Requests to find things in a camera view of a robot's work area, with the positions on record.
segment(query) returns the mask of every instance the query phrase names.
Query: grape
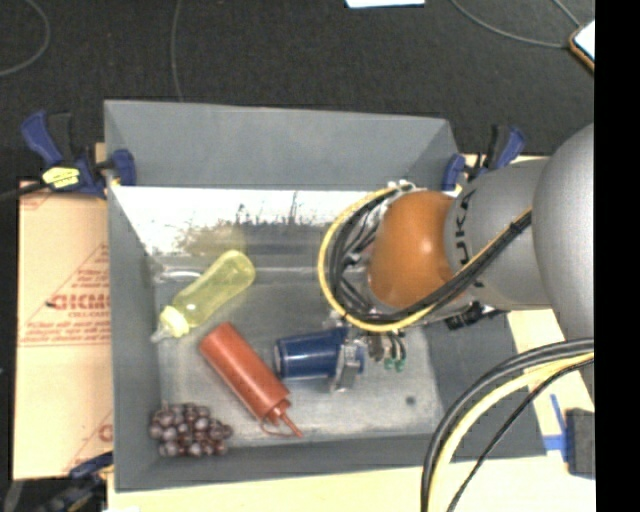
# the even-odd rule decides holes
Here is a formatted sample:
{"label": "grape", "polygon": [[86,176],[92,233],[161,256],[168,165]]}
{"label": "grape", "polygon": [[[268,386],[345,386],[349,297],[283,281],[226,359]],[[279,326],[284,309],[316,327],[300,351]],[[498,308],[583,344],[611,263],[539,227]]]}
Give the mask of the grape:
{"label": "grape", "polygon": [[177,457],[180,454],[180,447],[175,441],[168,441],[164,445],[167,457]]}
{"label": "grape", "polygon": [[169,406],[169,410],[176,416],[181,416],[184,413],[184,405],[182,404],[172,404]]}
{"label": "grape", "polygon": [[167,428],[173,423],[173,416],[171,411],[159,411],[156,413],[156,421],[161,427]]}
{"label": "grape", "polygon": [[157,410],[148,427],[149,437],[160,441],[161,457],[202,457],[225,455],[223,441],[233,435],[231,426],[211,417],[211,410],[193,402],[164,405]]}
{"label": "grape", "polygon": [[216,455],[226,455],[229,452],[229,447],[224,441],[216,441],[213,449]]}
{"label": "grape", "polygon": [[193,443],[191,446],[189,446],[187,453],[189,453],[189,455],[191,455],[192,457],[201,457],[202,446],[200,446],[200,443]]}
{"label": "grape", "polygon": [[224,430],[222,427],[216,425],[209,429],[209,439],[212,441],[222,441],[224,439]]}
{"label": "grape", "polygon": [[151,437],[151,439],[160,439],[163,432],[164,430],[159,423],[154,422],[149,426],[149,437]]}
{"label": "grape", "polygon": [[233,435],[233,428],[231,428],[231,425],[222,426],[222,435],[225,439],[229,439]]}
{"label": "grape", "polygon": [[169,427],[162,433],[163,441],[175,441],[178,438],[176,427]]}
{"label": "grape", "polygon": [[194,410],[187,410],[184,413],[184,419],[187,420],[187,422],[189,423],[193,423],[198,419],[198,413]]}
{"label": "grape", "polygon": [[211,411],[209,410],[208,407],[201,405],[200,407],[198,407],[196,409],[196,412],[198,413],[198,416],[200,416],[201,418],[208,418],[209,416],[211,416]]}
{"label": "grape", "polygon": [[202,451],[208,456],[215,455],[216,453],[216,449],[211,443],[202,443]]}
{"label": "grape", "polygon": [[209,418],[198,418],[193,424],[196,430],[207,430],[209,428]]}

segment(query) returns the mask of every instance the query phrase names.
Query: white cable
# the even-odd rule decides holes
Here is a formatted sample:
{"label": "white cable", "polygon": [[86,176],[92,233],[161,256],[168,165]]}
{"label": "white cable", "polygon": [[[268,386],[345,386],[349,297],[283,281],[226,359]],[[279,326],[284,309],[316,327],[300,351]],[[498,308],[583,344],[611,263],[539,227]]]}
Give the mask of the white cable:
{"label": "white cable", "polygon": [[[507,37],[509,39],[514,39],[516,41],[520,41],[521,43],[532,44],[532,45],[535,45],[535,46],[542,46],[542,47],[545,47],[545,48],[554,48],[554,49],[557,49],[557,50],[564,50],[566,48],[566,45],[564,45],[564,44],[549,43],[547,41],[538,41],[537,39],[530,39],[528,37],[523,37],[523,36],[519,36],[517,34],[512,34],[511,32],[506,32],[505,30],[502,30],[502,29],[500,29],[498,27],[494,27],[493,25],[489,25],[486,21],[483,21],[480,18],[476,17],[475,15],[471,14],[464,7],[462,7],[462,5],[460,5],[457,0],[449,0],[449,1],[451,2],[451,4],[456,9],[458,9],[458,11],[460,11],[469,20],[473,21],[474,23],[476,23],[477,25],[480,25],[483,28],[486,28],[490,32],[493,32],[495,34],[501,35],[503,37]],[[576,17],[573,14],[571,14],[571,11],[569,11],[569,9],[567,9],[567,7],[565,7],[560,2],[560,0],[552,0],[552,2],[556,6],[558,6],[562,10],[562,12],[564,12],[576,25],[578,25],[578,26],[580,25],[580,23],[578,22]]]}
{"label": "white cable", "polygon": [[176,1],[176,8],[173,12],[173,23],[171,24],[171,41],[169,43],[169,51],[171,54],[171,75],[173,77],[173,85],[176,88],[179,101],[184,101],[182,94],[182,88],[180,87],[180,80],[178,79],[178,63],[176,62],[176,34],[178,31],[178,19],[180,17],[180,7],[182,6],[182,0]]}
{"label": "white cable", "polygon": [[20,64],[16,64],[15,66],[11,66],[10,68],[0,70],[0,78],[4,78],[6,76],[12,75],[13,73],[17,73],[18,71],[21,71],[24,68],[31,66],[31,64],[37,61],[42,56],[42,54],[47,51],[47,48],[49,48],[49,43],[51,42],[51,26],[49,24],[49,18],[47,18],[47,15],[40,8],[40,6],[37,3],[35,3],[34,0],[24,0],[24,2],[27,5],[30,5],[33,8],[33,10],[36,11],[38,15],[42,18],[42,21],[44,23],[44,39],[38,51],[34,53],[31,57],[29,57],[27,60],[21,62]]}
{"label": "white cable", "polygon": [[18,503],[20,503],[20,495],[22,494],[24,484],[24,480],[14,480],[11,482],[11,487],[9,487],[7,497],[4,500],[4,506],[2,507],[3,512],[14,512],[17,508]]}

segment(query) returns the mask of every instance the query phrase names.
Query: red squeeze bottle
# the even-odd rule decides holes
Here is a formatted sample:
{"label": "red squeeze bottle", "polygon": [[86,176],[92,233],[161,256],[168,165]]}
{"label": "red squeeze bottle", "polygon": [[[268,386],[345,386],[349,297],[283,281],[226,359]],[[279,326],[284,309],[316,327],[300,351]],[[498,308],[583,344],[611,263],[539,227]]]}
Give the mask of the red squeeze bottle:
{"label": "red squeeze bottle", "polygon": [[278,426],[282,420],[302,437],[286,409],[289,390],[229,322],[224,322],[200,342],[200,352],[259,421]]}

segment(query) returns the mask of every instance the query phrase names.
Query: black carpet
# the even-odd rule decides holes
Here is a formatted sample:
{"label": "black carpet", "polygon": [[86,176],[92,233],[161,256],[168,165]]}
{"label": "black carpet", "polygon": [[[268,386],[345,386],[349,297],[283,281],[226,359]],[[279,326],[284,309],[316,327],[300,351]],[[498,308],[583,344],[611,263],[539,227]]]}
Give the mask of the black carpet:
{"label": "black carpet", "polygon": [[[552,0],[459,0],[485,22],[565,45],[576,25]],[[0,5],[0,192],[37,174],[19,126],[69,111],[79,146],[103,138],[106,98],[176,101],[170,65],[175,2],[23,0]],[[565,0],[575,18],[593,0]],[[345,9],[338,0],[184,0],[176,64],[184,99],[235,105],[408,113],[451,122],[463,152],[484,151],[494,124],[514,124],[526,152],[548,155],[594,120],[594,75],[564,49],[517,42],[472,23],[449,0],[424,8]],[[0,205],[0,496],[10,475],[16,308],[15,203]]]}

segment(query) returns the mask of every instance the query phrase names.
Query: yellow plastic bottle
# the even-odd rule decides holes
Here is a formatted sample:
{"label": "yellow plastic bottle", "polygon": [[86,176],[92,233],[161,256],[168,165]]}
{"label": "yellow plastic bottle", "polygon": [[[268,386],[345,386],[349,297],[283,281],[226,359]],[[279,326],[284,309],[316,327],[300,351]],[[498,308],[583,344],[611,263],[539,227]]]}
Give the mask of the yellow plastic bottle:
{"label": "yellow plastic bottle", "polygon": [[225,302],[248,288],[256,269],[247,256],[237,250],[223,253],[200,277],[178,292],[159,316],[151,341],[181,338],[209,318]]}

